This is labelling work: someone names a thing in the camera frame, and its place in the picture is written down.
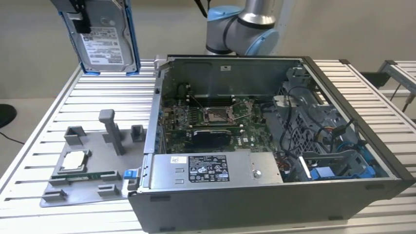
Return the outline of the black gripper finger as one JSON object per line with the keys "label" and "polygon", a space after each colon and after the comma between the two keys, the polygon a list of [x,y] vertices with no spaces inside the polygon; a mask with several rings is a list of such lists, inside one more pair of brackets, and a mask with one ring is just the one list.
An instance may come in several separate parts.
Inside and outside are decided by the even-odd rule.
{"label": "black gripper finger", "polygon": [[73,19],[73,24],[76,28],[76,32],[79,34],[89,34],[91,33],[91,21],[85,10],[85,1],[75,0],[76,5],[76,13],[79,14],[79,19]]}

